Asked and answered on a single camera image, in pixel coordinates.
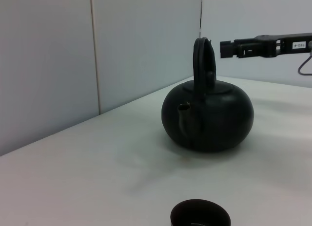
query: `teapot handle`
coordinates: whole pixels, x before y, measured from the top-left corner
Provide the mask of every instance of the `teapot handle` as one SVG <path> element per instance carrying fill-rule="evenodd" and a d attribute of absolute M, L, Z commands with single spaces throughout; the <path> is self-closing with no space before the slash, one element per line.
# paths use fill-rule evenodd
<path fill-rule="evenodd" d="M 200 100 L 204 98 L 206 89 L 213 88 L 216 81 L 215 52 L 207 38 L 198 38 L 195 41 L 193 69 L 194 97 Z"/>

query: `black cup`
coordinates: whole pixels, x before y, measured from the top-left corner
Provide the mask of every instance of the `black cup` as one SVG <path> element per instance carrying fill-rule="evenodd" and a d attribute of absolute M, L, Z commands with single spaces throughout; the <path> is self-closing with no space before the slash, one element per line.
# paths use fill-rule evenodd
<path fill-rule="evenodd" d="M 228 213 L 219 205 L 199 199 L 187 200 L 173 208 L 172 226 L 230 226 Z"/>

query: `cable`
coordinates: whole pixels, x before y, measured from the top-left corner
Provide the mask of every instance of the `cable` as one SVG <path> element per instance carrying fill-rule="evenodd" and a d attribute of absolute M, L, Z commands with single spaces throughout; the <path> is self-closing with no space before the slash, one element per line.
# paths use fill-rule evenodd
<path fill-rule="evenodd" d="M 303 64 L 298 69 L 298 73 L 302 76 L 312 76 L 312 74 L 303 74 L 301 72 L 302 67 L 305 66 L 305 64 L 308 63 L 312 59 L 312 41 L 309 42 L 309 49 L 311 51 L 310 57 L 306 61 L 304 61 Z"/>

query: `white wall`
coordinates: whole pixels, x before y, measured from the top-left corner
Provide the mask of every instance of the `white wall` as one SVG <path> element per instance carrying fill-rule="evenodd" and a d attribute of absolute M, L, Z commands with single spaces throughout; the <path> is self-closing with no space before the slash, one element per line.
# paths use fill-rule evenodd
<path fill-rule="evenodd" d="M 0 0 L 0 155 L 98 115 L 90 0 Z"/>
<path fill-rule="evenodd" d="M 220 59 L 220 41 L 312 32 L 312 0 L 203 0 L 202 37 L 212 39 L 217 74 L 312 87 L 298 67 L 309 54 Z M 304 72 L 312 73 L 312 63 Z"/>
<path fill-rule="evenodd" d="M 94 0 L 102 112 L 193 74 L 201 0 Z"/>

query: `wire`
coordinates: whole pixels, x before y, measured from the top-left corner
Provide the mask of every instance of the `wire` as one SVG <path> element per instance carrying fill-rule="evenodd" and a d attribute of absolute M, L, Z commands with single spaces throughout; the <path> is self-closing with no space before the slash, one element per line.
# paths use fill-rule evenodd
<path fill-rule="evenodd" d="M 310 56 L 306 61 L 304 61 L 303 64 L 299 67 L 298 73 L 299 73 L 300 75 L 302 75 L 302 76 L 312 76 L 312 74 L 303 74 L 303 73 L 301 72 L 302 67 L 305 66 L 305 64 L 308 63 L 310 59 L 312 59 L 312 56 Z"/>

